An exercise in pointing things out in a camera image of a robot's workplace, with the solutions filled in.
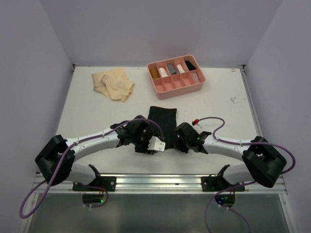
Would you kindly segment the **black underwear orange trim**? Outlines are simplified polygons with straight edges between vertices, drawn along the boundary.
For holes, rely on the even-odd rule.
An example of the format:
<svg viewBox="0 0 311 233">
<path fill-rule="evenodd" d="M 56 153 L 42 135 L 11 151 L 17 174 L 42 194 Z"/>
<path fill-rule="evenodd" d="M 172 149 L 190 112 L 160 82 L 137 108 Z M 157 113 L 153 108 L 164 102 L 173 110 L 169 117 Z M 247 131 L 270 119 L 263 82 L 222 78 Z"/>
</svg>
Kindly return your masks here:
<svg viewBox="0 0 311 233">
<path fill-rule="evenodd" d="M 174 142 L 178 139 L 175 129 L 177 109 L 162 108 L 157 106 L 151 106 L 149 109 L 148 119 L 154 121 L 163 130 L 164 142 L 166 143 L 165 149 L 173 149 Z M 149 123 L 143 133 L 145 142 L 149 142 L 151 136 L 161 136 L 158 127 L 153 123 Z"/>
</svg>

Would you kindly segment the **pink underwear cream waistband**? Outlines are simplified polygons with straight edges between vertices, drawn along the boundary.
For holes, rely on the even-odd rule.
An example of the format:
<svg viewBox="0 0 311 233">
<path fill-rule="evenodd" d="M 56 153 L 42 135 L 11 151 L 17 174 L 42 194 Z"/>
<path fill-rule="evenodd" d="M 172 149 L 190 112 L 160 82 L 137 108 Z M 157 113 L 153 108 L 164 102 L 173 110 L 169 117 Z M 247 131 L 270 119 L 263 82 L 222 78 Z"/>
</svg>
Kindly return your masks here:
<svg viewBox="0 0 311 233">
<path fill-rule="evenodd" d="M 196 73 L 191 73 L 194 83 L 200 83 L 200 79 Z"/>
</svg>

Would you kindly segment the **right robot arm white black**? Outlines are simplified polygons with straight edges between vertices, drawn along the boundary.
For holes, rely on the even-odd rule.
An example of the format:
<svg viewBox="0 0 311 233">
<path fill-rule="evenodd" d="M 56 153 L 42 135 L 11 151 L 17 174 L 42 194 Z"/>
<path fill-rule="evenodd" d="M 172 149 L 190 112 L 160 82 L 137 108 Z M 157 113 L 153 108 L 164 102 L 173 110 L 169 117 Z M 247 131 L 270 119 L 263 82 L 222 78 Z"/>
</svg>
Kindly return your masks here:
<svg viewBox="0 0 311 233">
<path fill-rule="evenodd" d="M 186 122 L 176 128 L 178 139 L 175 149 L 187 153 L 218 154 L 237 159 L 239 165 L 225 165 L 216 175 L 207 178 L 207 183 L 218 190 L 244 182 L 257 182 L 272 188 L 282 174 L 287 161 L 265 138 L 256 136 L 250 141 L 220 139 L 211 132 L 198 133 Z"/>
</svg>

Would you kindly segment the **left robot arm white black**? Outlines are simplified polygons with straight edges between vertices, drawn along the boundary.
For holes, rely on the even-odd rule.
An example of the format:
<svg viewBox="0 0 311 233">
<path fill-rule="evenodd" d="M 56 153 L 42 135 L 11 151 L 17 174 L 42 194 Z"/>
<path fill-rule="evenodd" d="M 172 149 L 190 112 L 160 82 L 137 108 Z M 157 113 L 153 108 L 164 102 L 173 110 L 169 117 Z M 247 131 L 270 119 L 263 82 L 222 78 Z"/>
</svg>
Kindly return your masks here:
<svg viewBox="0 0 311 233">
<path fill-rule="evenodd" d="M 133 144 L 143 153 L 153 153 L 149 147 L 153 138 L 162 140 L 163 130 L 153 120 L 142 115 L 129 121 L 111 125 L 105 130 L 78 138 L 64 138 L 62 135 L 53 136 L 35 158 L 35 163 L 50 186 L 55 186 L 75 174 L 80 173 L 83 183 L 89 190 L 97 190 L 101 178 L 92 166 L 78 166 L 75 162 L 95 152 L 114 149 Z"/>
</svg>

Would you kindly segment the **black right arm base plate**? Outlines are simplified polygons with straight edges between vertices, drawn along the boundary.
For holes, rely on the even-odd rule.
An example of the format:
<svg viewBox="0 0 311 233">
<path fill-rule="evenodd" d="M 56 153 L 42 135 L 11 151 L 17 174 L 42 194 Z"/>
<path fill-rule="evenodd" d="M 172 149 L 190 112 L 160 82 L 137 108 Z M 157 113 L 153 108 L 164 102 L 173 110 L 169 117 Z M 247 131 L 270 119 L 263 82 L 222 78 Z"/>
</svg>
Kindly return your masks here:
<svg viewBox="0 0 311 233">
<path fill-rule="evenodd" d="M 208 176 L 201 177 L 201 187 L 203 192 L 218 192 L 224 189 L 239 186 L 243 183 L 230 184 L 227 182 L 223 175 L 230 165 L 225 165 L 218 174 L 210 174 Z"/>
</svg>

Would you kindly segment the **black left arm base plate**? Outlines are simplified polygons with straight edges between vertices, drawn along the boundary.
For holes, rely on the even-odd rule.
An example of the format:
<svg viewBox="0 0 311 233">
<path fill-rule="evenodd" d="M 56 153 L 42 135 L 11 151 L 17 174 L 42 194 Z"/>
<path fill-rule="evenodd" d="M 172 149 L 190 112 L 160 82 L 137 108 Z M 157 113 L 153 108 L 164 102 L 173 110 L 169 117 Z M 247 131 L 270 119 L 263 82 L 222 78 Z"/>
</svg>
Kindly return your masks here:
<svg viewBox="0 0 311 233">
<path fill-rule="evenodd" d="M 94 165 L 76 165 L 71 172 L 74 175 L 73 191 L 111 191 L 116 189 L 116 176 L 102 176 Z"/>
</svg>

